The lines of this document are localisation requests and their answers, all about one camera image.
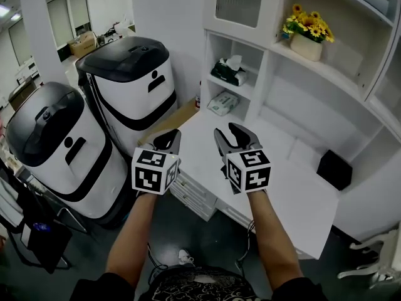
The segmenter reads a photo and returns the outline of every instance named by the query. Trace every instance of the forearm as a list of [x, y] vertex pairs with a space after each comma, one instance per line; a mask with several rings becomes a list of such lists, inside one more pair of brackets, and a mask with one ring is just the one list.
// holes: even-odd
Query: forearm
[[271, 288], [302, 277], [295, 248], [263, 191], [248, 194], [255, 222], [256, 238]]
[[136, 200], [108, 255], [106, 272], [116, 273], [134, 288], [147, 255], [156, 198], [154, 194], [143, 194]]

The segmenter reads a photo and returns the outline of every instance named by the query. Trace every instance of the black shirt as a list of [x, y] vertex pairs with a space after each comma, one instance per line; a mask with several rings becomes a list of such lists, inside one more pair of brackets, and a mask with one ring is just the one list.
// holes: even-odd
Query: black shirt
[[[134, 289], [114, 273], [105, 273], [97, 281], [79, 280], [73, 295], [75, 300], [132, 301]], [[221, 268], [174, 268], [163, 271], [151, 283], [144, 300], [232, 300], [260, 301], [248, 281]], [[273, 301], [314, 300], [327, 301], [320, 286], [308, 278], [296, 278], [277, 288]]]

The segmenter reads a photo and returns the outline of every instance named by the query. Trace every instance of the ceiling light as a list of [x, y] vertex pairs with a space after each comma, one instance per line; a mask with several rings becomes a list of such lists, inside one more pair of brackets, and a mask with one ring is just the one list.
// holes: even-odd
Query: ceiling light
[[0, 17], [5, 16], [8, 13], [8, 11], [10, 11], [10, 9], [0, 4]]
[[14, 16], [11, 17], [11, 20], [17, 21], [20, 17], [21, 15], [19, 13], [16, 13]]

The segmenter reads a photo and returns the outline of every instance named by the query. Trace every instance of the white column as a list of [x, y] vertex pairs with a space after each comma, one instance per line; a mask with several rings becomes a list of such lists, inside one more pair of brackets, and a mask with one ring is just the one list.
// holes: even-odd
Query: white column
[[46, 0], [21, 0], [25, 30], [43, 82], [68, 85], [65, 68], [57, 54]]

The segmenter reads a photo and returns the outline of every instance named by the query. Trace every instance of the white cube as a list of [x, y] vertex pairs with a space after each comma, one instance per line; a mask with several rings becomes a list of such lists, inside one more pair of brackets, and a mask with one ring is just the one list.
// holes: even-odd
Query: white cube
[[132, 157], [132, 188], [163, 195], [177, 178], [179, 158], [137, 147]]
[[271, 162], [264, 149], [227, 154], [227, 177], [241, 192], [266, 189]]

